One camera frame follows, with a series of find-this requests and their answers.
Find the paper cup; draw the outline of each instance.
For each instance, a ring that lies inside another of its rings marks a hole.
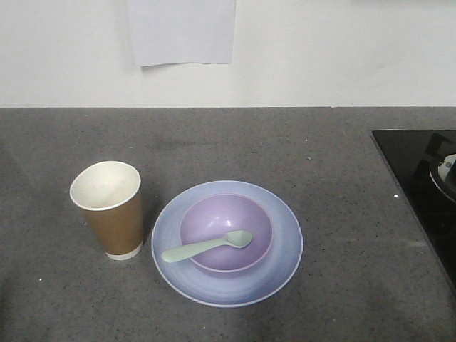
[[[133,258],[143,245],[139,172],[124,162],[106,161],[82,171],[70,197],[114,260]]]

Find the speckled countertop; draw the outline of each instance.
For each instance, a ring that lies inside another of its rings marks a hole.
[[[0,109],[0,340],[452,341],[455,295],[371,130],[454,129],[455,118],[454,108]],[[167,285],[150,234],[135,258],[109,260],[68,196],[100,160],[139,169],[149,230],[202,182],[271,190],[301,223],[297,273],[259,304],[218,309]]]

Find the white paper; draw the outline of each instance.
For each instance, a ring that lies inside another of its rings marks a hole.
[[[135,63],[231,63],[236,0],[128,0]]]

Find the black glass stovetop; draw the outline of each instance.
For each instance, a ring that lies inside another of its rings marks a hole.
[[[373,136],[456,286],[456,199],[451,186],[446,191],[445,182],[435,182],[437,169],[456,175],[456,163],[452,168],[445,159],[456,154],[456,130],[374,130]]]

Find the spoon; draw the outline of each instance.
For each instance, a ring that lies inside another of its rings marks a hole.
[[[250,243],[253,235],[247,230],[233,230],[227,232],[219,239],[184,244],[175,248],[167,249],[162,253],[162,259],[166,262],[177,262],[191,258],[199,253],[205,252],[218,246],[228,245],[236,248],[244,248]]]

